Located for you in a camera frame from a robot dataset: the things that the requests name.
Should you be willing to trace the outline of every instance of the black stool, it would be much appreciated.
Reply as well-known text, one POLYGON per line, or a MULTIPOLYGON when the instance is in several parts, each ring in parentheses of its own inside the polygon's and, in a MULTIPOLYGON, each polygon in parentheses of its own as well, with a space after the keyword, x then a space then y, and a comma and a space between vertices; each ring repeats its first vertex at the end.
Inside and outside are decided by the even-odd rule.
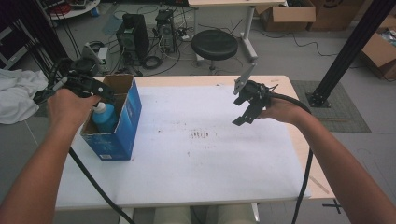
POLYGON ((236 39, 221 30, 205 30, 192 38, 192 49, 199 56, 210 60, 210 72, 215 71, 215 61, 222 61, 233 57, 238 51, 236 39))

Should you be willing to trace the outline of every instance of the gray floor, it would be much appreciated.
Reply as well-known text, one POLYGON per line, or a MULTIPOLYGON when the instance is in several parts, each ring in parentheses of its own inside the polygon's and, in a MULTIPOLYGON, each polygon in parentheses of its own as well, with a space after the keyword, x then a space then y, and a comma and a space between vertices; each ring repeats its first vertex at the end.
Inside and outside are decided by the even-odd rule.
MULTIPOLYGON (((90 15, 81 15, 69 20, 69 26, 80 47, 85 42, 100 40, 107 42, 115 36, 104 35, 102 28, 118 6, 106 5, 106 11, 98 18, 90 15)), ((244 7, 217 7, 201 8, 199 10, 200 23, 216 27, 233 27, 244 19, 247 10, 244 7)), ((244 29, 245 20, 235 29, 238 34, 244 29)), ((343 32, 300 32, 296 33, 297 42, 302 45, 317 42, 322 54, 334 54, 350 35, 353 24, 343 32)), ((254 75, 286 75, 291 80, 323 79, 335 56, 322 57, 317 53, 315 45, 298 47, 291 35, 282 38, 270 38, 261 34, 262 26, 259 21, 254 21, 250 40, 259 55, 258 65, 254 75)), ((65 48, 73 57, 74 51, 67 35, 64 34, 62 25, 58 27, 58 34, 65 48)), ((266 33, 270 36, 281 36, 282 33, 266 33)), ((208 65, 198 66, 191 55, 188 44, 180 46, 182 61, 161 76, 190 76, 206 75, 208 65)), ((112 54, 116 61, 118 53, 112 54)), ((154 74, 167 69, 175 63, 174 59, 164 59, 163 65, 154 71, 142 69, 144 75, 154 74)), ((358 67, 348 69, 341 82, 349 97, 360 111, 362 117, 371 129, 371 133, 334 133, 350 151, 359 159, 368 172, 374 177, 379 186, 396 203, 396 83, 378 79, 359 59, 351 65, 358 67)), ((245 50, 239 48, 237 55, 230 60, 217 64, 221 75, 239 75, 248 69, 248 60, 245 50)), ((22 58, 14 68, 24 70, 37 70, 37 66, 29 56, 22 58)), ((2 142, 0 156, 0 199, 3 199, 12 181, 32 155, 37 144, 43 139, 47 130, 46 118, 31 117, 13 125, 0 125, 0 141, 2 142)), ((303 202, 298 223, 348 223, 344 211, 338 214, 335 208, 324 207, 324 203, 333 203, 332 200, 317 200, 303 202)), ((262 223, 290 223, 294 202, 261 203, 259 204, 262 223)), ((205 219, 205 206, 196 207, 196 212, 201 220, 205 219)), ((135 220, 137 223, 150 223, 153 209, 137 209, 135 220)), ((119 217, 111 210, 99 211, 58 211, 54 223, 118 223, 119 217)))

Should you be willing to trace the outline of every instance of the white cloth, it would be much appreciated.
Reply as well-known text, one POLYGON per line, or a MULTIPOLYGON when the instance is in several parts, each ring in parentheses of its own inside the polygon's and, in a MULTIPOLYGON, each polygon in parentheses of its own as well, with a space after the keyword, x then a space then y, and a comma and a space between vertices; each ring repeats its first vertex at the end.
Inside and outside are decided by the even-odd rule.
POLYGON ((47 85, 42 71, 0 69, 0 123, 12 124, 32 116, 38 110, 35 93, 47 85))

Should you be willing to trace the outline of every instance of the cardboard box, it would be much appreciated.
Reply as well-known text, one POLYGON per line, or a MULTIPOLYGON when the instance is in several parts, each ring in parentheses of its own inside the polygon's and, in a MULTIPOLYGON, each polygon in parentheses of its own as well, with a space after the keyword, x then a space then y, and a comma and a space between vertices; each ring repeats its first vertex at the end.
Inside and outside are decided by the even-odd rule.
POLYGON ((368 67, 380 78, 396 79, 396 47, 384 40, 379 33, 390 28, 396 30, 396 18, 387 16, 364 48, 363 60, 368 67))
POLYGON ((315 21, 315 6, 303 0, 304 7, 270 7, 261 15, 265 31, 296 32, 304 31, 309 22, 315 21))
POLYGON ((131 159, 142 104, 134 76, 110 75, 104 81, 115 91, 116 115, 119 118, 114 133, 99 133, 92 121, 92 113, 81 129, 82 138, 102 161, 128 161, 131 159))
POLYGON ((309 31, 342 31, 356 17, 364 0, 311 0, 317 20, 308 24, 309 31))

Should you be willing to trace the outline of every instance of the stool leg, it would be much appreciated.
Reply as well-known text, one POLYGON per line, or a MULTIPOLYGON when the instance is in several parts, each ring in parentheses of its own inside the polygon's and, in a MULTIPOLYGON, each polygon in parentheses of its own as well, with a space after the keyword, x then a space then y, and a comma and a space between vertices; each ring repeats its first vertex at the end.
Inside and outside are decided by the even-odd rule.
POLYGON ((215 61, 210 61, 209 69, 210 69, 210 74, 209 75, 215 75, 215 73, 216 73, 216 71, 215 71, 215 69, 216 69, 215 61))

